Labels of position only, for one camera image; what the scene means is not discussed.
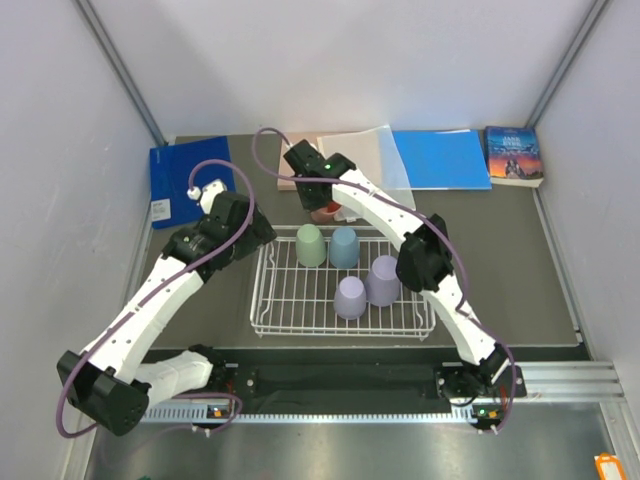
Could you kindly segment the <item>pink cup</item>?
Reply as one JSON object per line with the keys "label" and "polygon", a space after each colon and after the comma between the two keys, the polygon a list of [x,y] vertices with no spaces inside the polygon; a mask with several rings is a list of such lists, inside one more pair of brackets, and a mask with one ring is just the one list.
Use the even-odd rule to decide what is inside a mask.
{"label": "pink cup", "polygon": [[327,206],[312,211],[310,213],[311,220],[316,224],[327,224],[334,220],[341,208],[340,204],[331,201]]}

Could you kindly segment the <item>blue cup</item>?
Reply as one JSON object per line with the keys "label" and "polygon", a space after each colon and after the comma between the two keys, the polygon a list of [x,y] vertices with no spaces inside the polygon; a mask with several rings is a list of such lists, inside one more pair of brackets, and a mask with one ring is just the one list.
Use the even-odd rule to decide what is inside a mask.
{"label": "blue cup", "polygon": [[329,243],[329,261],[339,269],[354,268],[360,255],[359,239],[350,227],[334,230]]}

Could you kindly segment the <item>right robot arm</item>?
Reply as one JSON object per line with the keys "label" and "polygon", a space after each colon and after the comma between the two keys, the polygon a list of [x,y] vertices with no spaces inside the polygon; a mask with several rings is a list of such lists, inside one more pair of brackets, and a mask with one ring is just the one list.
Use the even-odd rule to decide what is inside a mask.
{"label": "right robot arm", "polygon": [[396,275],[423,296],[455,342],[473,396],[487,396],[511,374],[507,399],[517,392],[517,370],[508,346],[476,318],[467,300],[469,281],[446,232],[444,220],[430,218],[394,201],[341,154],[328,158],[308,141],[284,153],[302,206],[317,210],[335,202],[353,210],[382,233],[398,251]]}

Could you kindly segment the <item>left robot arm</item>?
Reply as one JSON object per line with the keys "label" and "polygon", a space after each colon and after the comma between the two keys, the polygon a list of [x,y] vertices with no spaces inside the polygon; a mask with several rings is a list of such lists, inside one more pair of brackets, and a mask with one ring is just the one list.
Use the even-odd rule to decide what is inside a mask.
{"label": "left robot arm", "polygon": [[130,432],[148,408],[191,390],[216,396],[227,374],[196,349],[148,364],[144,358],[180,307],[212,275],[276,237],[254,195],[222,191],[208,212],[176,232],[142,287],[85,349],[56,365],[70,404],[116,436]]}

